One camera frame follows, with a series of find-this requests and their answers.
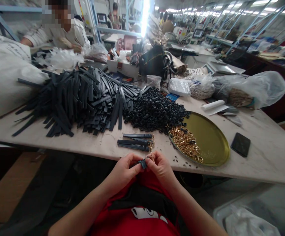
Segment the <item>computer monitor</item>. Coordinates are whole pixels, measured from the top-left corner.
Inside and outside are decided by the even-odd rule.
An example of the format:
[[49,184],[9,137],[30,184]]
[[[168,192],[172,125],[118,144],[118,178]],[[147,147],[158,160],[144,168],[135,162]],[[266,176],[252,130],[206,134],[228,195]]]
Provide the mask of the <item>computer monitor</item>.
[[193,33],[193,38],[201,38],[204,33],[203,29],[195,29]]
[[98,13],[97,14],[97,21],[102,24],[106,24],[106,14]]

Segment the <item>black handbag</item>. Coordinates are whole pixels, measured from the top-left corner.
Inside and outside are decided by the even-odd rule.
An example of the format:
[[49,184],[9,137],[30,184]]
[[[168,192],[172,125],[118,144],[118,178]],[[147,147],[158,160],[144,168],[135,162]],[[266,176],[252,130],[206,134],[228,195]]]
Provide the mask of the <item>black handbag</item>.
[[176,72],[171,56],[165,55],[162,45],[154,45],[139,58],[140,75],[156,75],[166,80],[168,75],[171,78]]

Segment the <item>white long-sleeve shirt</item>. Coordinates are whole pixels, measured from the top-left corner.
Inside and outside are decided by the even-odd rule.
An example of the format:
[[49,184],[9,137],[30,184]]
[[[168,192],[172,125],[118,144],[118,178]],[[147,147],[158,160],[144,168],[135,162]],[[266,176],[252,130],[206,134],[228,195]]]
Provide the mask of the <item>white long-sleeve shirt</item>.
[[34,47],[40,46],[49,40],[53,40],[56,47],[68,49],[67,45],[59,40],[60,38],[66,38],[72,44],[82,47],[85,44],[90,45],[82,23],[77,19],[71,19],[71,24],[72,26],[69,32],[66,32],[60,25],[57,25],[57,27],[42,28],[42,24],[39,24],[30,30],[24,38],[30,40]]

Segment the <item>metal tray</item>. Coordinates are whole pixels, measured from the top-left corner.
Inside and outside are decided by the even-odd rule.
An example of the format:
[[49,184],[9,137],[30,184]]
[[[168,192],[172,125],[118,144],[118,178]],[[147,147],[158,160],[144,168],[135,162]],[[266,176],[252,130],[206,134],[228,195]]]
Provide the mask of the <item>metal tray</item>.
[[182,153],[169,136],[175,148],[177,148],[183,156],[204,166],[217,167],[226,163],[230,157],[230,147],[226,137],[218,126],[205,116],[195,112],[191,112],[189,119],[185,118],[184,122],[187,123],[186,128],[193,133],[193,136],[196,138],[197,145],[200,147],[200,156],[203,158],[203,163],[197,162]]

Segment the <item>white table surface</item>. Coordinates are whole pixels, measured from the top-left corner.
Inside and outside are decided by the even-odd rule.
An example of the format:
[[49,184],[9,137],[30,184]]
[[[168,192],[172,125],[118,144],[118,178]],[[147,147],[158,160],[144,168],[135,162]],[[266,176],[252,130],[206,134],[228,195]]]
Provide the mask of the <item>white table surface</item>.
[[[200,109],[205,102],[201,100],[180,97],[177,102],[183,104],[187,110],[208,117],[221,129],[229,144],[234,139],[235,133],[239,132],[251,140],[251,146],[247,158],[241,157],[231,149],[230,159],[224,165],[206,167],[184,158],[173,148],[167,136],[155,131],[153,134],[156,146],[153,150],[162,151],[169,159],[173,170],[285,184],[285,131],[265,113],[260,110],[240,109],[239,117],[243,126],[238,127],[217,114],[205,115]],[[15,115],[13,112],[0,119],[1,142],[56,149],[113,160],[118,160],[129,152],[135,152],[141,156],[147,154],[117,146],[117,139],[123,139],[123,133],[143,133],[137,128],[133,129],[130,124],[124,123],[122,130],[118,130],[118,124],[116,124],[113,132],[107,130],[97,136],[82,133],[82,128],[76,129],[74,126],[72,131],[75,135],[72,138],[67,135],[47,138],[45,135],[48,130],[44,129],[45,124],[42,124],[44,119],[40,119],[18,136],[12,137],[11,135],[25,124],[25,122],[16,124],[14,121],[25,115],[27,115],[26,112],[20,115]]]
[[110,37],[104,40],[104,42],[108,43],[116,43],[119,38],[124,38],[123,34],[112,34]]
[[203,46],[200,45],[192,45],[192,44],[188,44],[188,46],[192,49],[194,49],[199,55],[205,55],[205,56],[212,56],[214,57],[214,54],[211,52],[208,52],[207,50],[205,50],[205,48]]

